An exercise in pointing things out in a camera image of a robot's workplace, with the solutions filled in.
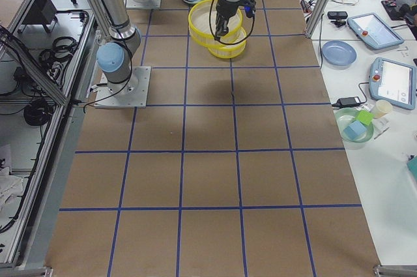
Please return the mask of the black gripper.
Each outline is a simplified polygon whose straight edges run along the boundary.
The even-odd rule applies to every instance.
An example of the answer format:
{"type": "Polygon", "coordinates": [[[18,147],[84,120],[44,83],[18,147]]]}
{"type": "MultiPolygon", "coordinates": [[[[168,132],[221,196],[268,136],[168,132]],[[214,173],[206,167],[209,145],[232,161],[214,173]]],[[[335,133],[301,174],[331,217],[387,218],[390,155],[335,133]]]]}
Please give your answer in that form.
{"type": "Polygon", "coordinates": [[[242,0],[231,2],[228,0],[218,0],[216,3],[216,27],[215,37],[225,36],[229,32],[228,23],[236,13],[242,0]]]}

